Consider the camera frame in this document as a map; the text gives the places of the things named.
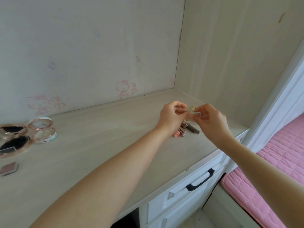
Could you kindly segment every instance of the pink mattress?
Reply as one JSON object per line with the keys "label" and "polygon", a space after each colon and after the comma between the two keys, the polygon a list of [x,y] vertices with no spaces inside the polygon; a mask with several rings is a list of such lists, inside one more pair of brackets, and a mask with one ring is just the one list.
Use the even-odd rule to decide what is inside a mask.
{"label": "pink mattress", "polygon": [[[304,185],[304,114],[278,131],[258,153]],[[239,168],[221,180],[225,190],[263,228],[285,228]]]}

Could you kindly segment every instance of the drawer handle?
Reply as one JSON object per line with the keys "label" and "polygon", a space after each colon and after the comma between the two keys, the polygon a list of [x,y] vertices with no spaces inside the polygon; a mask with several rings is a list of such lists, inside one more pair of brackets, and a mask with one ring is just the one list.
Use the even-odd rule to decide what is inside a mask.
{"label": "drawer handle", "polygon": [[213,176],[213,174],[214,174],[214,169],[210,168],[210,169],[208,170],[208,172],[209,172],[209,177],[207,177],[205,180],[203,180],[203,181],[202,181],[200,184],[198,184],[197,186],[193,186],[192,184],[187,185],[187,186],[186,186],[187,190],[188,190],[188,191],[193,191],[193,190],[195,190],[196,188],[198,188],[198,187],[200,187],[201,185],[203,185],[209,178],[211,178],[211,177]]}

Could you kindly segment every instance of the hand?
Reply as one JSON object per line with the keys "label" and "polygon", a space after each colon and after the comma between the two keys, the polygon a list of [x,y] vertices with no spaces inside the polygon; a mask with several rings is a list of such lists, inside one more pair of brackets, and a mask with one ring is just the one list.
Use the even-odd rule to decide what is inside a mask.
{"label": "hand", "polygon": [[171,136],[181,126],[181,122],[186,119],[188,111],[183,112],[187,105],[179,101],[172,101],[165,104],[161,110],[156,128],[164,130],[167,136]]}
{"label": "hand", "polygon": [[201,117],[196,117],[194,120],[201,127],[205,136],[219,149],[225,145],[229,139],[234,139],[229,130],[226,116],[216,110],[212,105],[202,105],[195,111],[200,112]]}

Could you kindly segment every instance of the white drawer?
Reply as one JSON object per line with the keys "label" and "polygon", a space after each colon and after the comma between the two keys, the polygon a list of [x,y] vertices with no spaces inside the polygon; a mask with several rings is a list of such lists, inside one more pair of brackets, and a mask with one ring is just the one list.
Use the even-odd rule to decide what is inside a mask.
{"label": "white drawer", "polygon": [[191,191],[186,186],[192,184],[196,186],[207,179],[210,175],[215,174],[222,166],[228,162],[229,158],[224,153],[214,157],[212,160],[198,168],[193,173],[180,180],[178,183],[158,195],[148,203],[148,222],[156,218],[163,211],[173,204],[177,203]]}
{"label": "white drawer", "polygon": [[186,218],[188,218],[203,205],[219,179],[220,174],[223,173],[223,169],[224,168],[221,168],[202,186],[192,191],[179,203],[149,224],[148,228],[174,228],[182,223]]}

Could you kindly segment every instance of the person's right arm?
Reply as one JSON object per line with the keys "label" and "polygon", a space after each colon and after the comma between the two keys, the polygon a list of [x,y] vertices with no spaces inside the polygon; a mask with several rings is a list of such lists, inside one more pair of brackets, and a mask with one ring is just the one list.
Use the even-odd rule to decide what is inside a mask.
{"label": "person's right arm", "polygon": [[288,228],[304,226],[304,187],[239,143],[231,134],[225,115],[209,104],[195,111],[208,115],[195,118],[206,137],[242,170],[262,198]]}

